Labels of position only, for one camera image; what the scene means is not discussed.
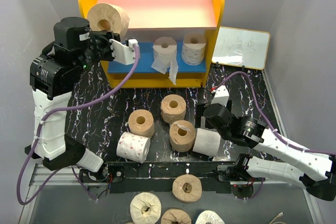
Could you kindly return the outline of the white patterned paper roll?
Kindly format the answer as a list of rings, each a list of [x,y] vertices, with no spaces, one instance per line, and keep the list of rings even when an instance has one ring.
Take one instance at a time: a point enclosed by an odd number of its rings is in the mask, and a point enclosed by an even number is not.
[[[150,138],[124,132],[117,144],[118,157],[143,164],[150,148]]]

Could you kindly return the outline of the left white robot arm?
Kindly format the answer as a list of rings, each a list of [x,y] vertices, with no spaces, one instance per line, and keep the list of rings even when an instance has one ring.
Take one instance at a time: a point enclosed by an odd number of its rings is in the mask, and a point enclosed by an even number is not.
[[[54,41],[30,65],[30,86],[35,103],[35,136],[25,153],[54,171],[77,165],[96,181],[108,177],[101,157],[65,134],[68,102],[82,73],[101,60],[113,60],[112,31],[93,31],[82,17],[66,17],[54,25]]]

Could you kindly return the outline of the white paper roll sheet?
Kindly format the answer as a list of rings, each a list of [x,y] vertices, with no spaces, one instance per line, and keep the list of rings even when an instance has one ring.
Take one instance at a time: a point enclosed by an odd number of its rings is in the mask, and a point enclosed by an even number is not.
[[[169,73],[169,80],[176,85],[179,70],[177,63],[177,43],[171,37],[160,37],[153,44],[154,61],[151,68],[159,73]]]

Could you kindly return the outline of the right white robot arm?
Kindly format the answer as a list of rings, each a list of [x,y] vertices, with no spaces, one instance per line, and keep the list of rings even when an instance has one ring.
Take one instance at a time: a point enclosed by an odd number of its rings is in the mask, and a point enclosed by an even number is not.
[[[250,116],[236,117],[221,104],[198,104],[195,127],[205,119],[208,129],[238,146],[270,154],[277,161],[268,161],[250,154],[240,154],[233,166],[215,171],[224,181],[269,178],[296,185],[312,196],[325,201],[335,200],[335,155],[310,153],[272,131],[266,123]]]

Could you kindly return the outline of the tan paper roll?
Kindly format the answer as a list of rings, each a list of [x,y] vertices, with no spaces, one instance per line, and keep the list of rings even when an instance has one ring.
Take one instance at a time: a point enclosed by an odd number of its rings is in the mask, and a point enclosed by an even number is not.
[[[184,120],[186,114],[185,99],[177,94],[170,94],[161,102],[161,116],[164,122],[173,124],[175,121]]]
[[[112,31],[125,39],[129,27],[129,16],[120,6],[97,3],[91,7],[87,14],[87,20],[93,31]]]
[[[150,111],[139,109],[133,111],[128,119],[130,132],[151,138],[154,135],[154,118]]]

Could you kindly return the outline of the white dotted roll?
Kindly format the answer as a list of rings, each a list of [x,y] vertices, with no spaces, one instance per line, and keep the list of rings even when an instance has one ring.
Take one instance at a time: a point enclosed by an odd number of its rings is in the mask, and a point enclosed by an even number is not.
[[[182,60],[191,66],[199,65],[204,59],[206,39],[200,33],[188,33],[184,36]]]

